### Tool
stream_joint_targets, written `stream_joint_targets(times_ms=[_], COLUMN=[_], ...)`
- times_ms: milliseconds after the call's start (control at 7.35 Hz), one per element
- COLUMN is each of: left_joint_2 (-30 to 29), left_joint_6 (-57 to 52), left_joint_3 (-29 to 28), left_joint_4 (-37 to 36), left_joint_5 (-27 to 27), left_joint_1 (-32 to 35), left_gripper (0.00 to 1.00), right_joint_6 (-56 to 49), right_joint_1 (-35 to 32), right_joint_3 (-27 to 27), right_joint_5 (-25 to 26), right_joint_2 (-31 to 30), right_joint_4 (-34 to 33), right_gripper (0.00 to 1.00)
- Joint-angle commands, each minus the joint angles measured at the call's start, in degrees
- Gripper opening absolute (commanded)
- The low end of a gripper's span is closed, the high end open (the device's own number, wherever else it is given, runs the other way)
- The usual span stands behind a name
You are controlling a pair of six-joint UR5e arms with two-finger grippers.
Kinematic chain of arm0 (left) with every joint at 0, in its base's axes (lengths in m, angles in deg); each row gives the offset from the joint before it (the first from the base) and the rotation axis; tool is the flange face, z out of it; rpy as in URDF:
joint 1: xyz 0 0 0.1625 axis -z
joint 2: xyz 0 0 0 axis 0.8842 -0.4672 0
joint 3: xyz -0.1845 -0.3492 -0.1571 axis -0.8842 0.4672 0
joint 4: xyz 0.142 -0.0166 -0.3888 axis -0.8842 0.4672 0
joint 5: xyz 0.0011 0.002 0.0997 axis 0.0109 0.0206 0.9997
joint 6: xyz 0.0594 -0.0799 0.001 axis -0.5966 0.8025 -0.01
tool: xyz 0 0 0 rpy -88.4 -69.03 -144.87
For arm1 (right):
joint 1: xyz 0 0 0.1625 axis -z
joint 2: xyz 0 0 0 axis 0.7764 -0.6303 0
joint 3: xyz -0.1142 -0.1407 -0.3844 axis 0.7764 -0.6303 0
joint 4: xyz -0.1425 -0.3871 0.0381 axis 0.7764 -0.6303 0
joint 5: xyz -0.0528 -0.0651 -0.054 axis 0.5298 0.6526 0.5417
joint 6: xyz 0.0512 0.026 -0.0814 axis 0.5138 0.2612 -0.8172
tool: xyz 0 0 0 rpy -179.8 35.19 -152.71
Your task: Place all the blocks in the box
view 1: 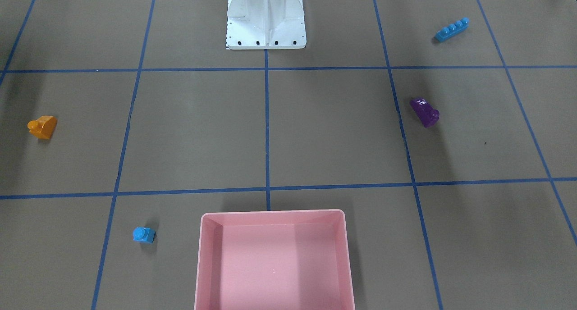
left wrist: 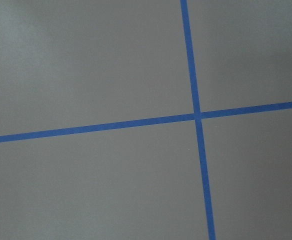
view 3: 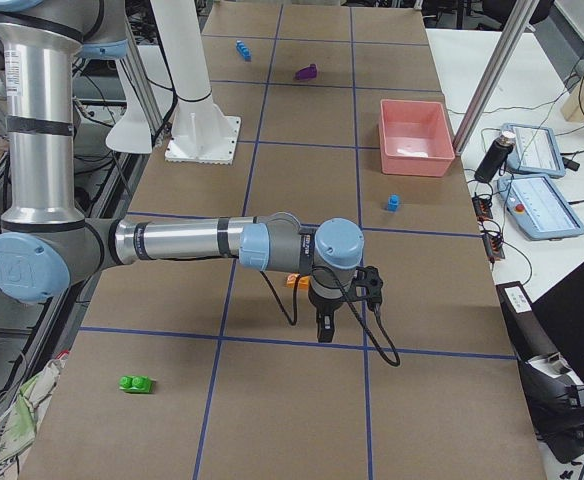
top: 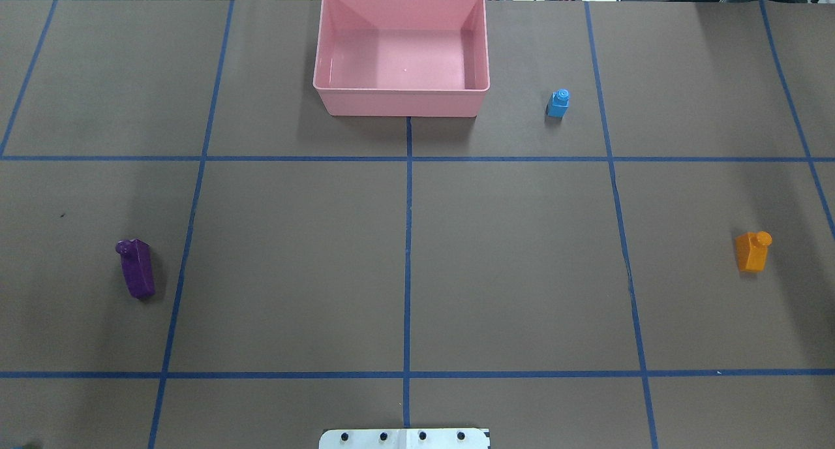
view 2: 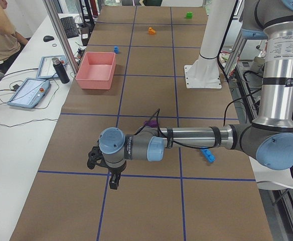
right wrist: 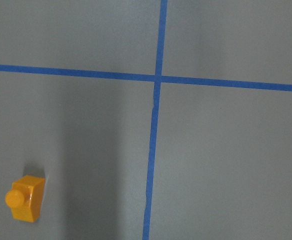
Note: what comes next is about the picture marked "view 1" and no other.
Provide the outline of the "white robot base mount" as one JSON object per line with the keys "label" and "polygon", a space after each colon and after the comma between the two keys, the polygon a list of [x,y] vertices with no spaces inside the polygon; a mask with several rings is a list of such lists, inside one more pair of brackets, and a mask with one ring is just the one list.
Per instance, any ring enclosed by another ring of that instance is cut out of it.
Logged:
{"label": "white robot base mount", "polygon": [[307,46],[303,0],[228,0],[228,50],[294,50]]}

